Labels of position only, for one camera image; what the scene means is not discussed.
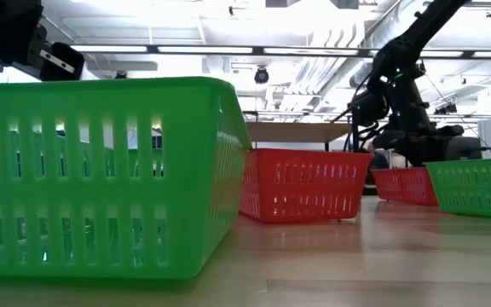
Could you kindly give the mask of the black computer monitor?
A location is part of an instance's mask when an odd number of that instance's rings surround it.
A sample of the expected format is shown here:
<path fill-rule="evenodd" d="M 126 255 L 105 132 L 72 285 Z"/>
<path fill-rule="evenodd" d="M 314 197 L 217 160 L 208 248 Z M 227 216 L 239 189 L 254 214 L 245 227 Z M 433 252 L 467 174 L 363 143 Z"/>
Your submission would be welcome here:
<path fill-rule="evenodd" d="M 481 147 L 478 137 L 455 136 L 448 141 L 445 159 L 446 161 L 480 159 Z"/>

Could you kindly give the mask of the person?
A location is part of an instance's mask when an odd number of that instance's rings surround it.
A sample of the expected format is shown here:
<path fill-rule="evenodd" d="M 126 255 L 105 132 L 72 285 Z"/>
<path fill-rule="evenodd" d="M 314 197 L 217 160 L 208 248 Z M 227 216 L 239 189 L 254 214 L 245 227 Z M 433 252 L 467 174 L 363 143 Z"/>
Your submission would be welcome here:
<path fill-rule="evenodd" d="M 373 170 L 378 170 L 378 169 L 389 169 L 390 165 L 386 157 L 382 154 L 376 151 L 376 148 L 373 146 L 372 143 L 369 143 L 367 146 L 367 150 L 369 153 L 373 155 L 371 163 L 370 163 L 370 168 Z"/>

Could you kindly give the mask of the dark ceiling fixture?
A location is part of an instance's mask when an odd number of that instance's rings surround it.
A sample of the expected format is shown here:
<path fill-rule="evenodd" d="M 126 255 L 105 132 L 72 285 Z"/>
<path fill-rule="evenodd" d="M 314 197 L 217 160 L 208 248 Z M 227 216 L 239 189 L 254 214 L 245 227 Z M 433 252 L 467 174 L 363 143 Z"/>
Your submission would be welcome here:
<path fill-rule="evenodd" d="M 491 1 L 470 0 L 464 4 L 464 7 L 471 9 L 486 9 L 488 12 L 485 14 L 485 17 L 491 18 Z"/>

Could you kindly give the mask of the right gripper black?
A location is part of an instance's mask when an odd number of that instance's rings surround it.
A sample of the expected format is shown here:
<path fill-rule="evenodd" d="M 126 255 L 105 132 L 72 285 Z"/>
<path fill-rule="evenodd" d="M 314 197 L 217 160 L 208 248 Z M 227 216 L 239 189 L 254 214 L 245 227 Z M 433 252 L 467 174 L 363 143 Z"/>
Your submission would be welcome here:
<path fill-rule="evenodd" d="M 390 125 L 373 140 L 379 148 L 393 148 L 413 167 L 447 160 L 446 148 L 427 148 L 432 143 L 462 136 L 464 129 L 459 125 L 437 128 L 426 112 L 427 103 L 422 101 L 415 81 L 400 77 L 396 81 L 380 86 L 385 102 L 390 107 Z"/>

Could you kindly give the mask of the wooden shelf black frame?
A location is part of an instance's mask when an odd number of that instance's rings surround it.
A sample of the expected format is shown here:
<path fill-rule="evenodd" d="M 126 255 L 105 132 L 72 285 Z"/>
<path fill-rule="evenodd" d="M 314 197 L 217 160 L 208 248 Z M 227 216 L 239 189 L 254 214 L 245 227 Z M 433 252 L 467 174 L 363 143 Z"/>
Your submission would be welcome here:
<path fill-rule="evenodd" d="M 274 117 L 278 119 L 298 119 L 310 116 L 306 112 L 276 112 L 276 111 L 243 111 L 246 126 L 255 144 L 314 144 L 323 146 L 323 151 L 332 150 L 332 142 L 347 136 L 352 132 L 351 120 L 340 119 L 336 122 L 303 123 L 303 122 L 275 122 L 262 121 L 262 117 Z"/>

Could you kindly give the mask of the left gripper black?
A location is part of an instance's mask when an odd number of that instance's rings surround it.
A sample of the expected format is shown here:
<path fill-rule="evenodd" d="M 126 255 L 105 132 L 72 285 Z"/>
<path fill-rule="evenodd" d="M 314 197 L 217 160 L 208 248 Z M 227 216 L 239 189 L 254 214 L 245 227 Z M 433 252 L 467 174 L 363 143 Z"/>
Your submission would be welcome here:
<path fill-rule="evenodd" d="M 37 24 L 29 44 L 24 71 L 42 81 L 79 80 L 84 56 L 65 43 L 48 43 L 47 30 Z"/>

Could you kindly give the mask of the green plastic basket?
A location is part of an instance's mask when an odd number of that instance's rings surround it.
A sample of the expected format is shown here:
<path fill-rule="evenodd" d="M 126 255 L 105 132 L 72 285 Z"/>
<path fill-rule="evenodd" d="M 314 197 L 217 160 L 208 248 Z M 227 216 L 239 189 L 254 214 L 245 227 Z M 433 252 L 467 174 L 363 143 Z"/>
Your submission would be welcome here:
<path fill-rule="evenodd" d="M 220 79 L 0 84 L 0 276 L 197 275 L 250 147 Z"/>
<path fill-rule="evenodd" d="M 425 167 L 442 211 L 491 217 L 491 159 L 430 162 Z"/>

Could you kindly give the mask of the ceiling light strip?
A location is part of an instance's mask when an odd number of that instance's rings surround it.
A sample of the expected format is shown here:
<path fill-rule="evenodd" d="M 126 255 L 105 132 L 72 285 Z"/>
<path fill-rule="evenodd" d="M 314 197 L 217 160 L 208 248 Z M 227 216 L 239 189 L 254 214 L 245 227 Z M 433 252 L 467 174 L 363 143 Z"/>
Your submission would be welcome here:
<path fill-rule="evenodd" d="M 377 49 L 321 48 L 321 47 L 274 47 L 274 46 L 230 46 L 230 45 L 103 45 L 74 44 L 78 52 L 88 54 L 127 55 L 238 55 L 238 56 L 290 56 L 290 57 L 342 57 L 373 58 Z M 422 59 L 430 60 L 487 60 L 491 61 L 491 50 L 474 49 L 424 49 Z"/>

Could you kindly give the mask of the silver ventilation duct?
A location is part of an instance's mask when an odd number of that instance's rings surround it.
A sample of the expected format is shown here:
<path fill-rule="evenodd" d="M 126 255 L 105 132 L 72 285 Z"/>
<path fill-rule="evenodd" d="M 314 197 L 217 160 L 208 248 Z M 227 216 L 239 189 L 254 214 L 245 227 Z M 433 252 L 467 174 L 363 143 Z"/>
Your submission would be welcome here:
<path fill-rule="evenodd" d="M 361 42 L 360 47 L 363 49 L 379 49 L 384 45 L 382 26 L 377 26 L 370 31 L 364 40 Z M 372 70 L 373 57 L 363 58 L 361 62 L 356 66 L 355 73 L 349 79 L 349 84 L 352 87 L 356 87 Z"/>

